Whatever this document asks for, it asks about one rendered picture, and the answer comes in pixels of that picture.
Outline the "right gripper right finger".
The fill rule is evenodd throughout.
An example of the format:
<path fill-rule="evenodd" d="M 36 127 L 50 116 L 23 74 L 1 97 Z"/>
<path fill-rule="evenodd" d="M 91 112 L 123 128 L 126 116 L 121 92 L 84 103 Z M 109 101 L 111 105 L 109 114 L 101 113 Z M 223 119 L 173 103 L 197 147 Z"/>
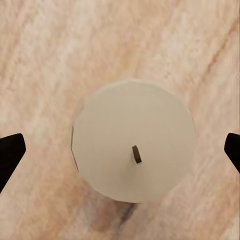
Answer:
<path fill-rule="evenodd" d="M 240 135 L 235 133 L 229 133 L 227 135 L 224 151 L 228 155 L 229 159 L 235 165 L 240 173 Z"/>

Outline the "pillar candle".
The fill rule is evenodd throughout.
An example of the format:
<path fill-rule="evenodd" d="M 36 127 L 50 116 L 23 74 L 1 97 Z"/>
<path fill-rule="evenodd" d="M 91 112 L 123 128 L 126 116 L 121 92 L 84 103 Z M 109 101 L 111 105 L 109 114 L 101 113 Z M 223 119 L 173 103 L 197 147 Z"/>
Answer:
<path fill-rule="evenodd" d="M 73 122 L 70 149 L 88 183 L 119 202 L 162 198 L 194 164 L 198 137 L 190 109 L 150 80 L 104 85 Z"/>

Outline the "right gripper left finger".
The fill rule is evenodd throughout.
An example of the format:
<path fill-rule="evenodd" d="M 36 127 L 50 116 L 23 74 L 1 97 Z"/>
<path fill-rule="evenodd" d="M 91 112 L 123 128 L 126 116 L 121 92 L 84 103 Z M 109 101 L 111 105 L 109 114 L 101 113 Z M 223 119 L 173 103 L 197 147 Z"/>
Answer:
<path fill-rule="evenodd" d="M 26 152 L 21 133 L 0 138 L 0 193 Z"/>

